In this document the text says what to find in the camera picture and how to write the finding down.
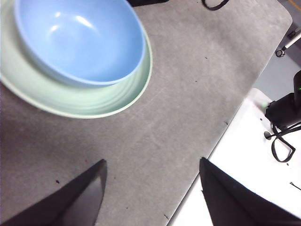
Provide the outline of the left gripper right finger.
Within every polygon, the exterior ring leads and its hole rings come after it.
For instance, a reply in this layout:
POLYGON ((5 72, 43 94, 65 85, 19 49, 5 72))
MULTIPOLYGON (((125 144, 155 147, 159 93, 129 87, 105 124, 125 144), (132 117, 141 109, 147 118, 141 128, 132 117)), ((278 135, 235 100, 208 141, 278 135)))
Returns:
POLYGON ((299 226, 301 219, 250 191, 202 157, 202 193, 215 226, 299 226))

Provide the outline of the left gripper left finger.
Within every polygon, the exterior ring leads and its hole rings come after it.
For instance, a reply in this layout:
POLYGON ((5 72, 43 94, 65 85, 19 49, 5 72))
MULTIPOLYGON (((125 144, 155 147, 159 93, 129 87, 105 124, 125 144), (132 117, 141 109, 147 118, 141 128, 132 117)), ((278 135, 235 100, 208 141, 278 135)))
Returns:
POLYGON ((101 159, 62 188, 1 223, 2 226, 94 226, 105 195, 101 159))

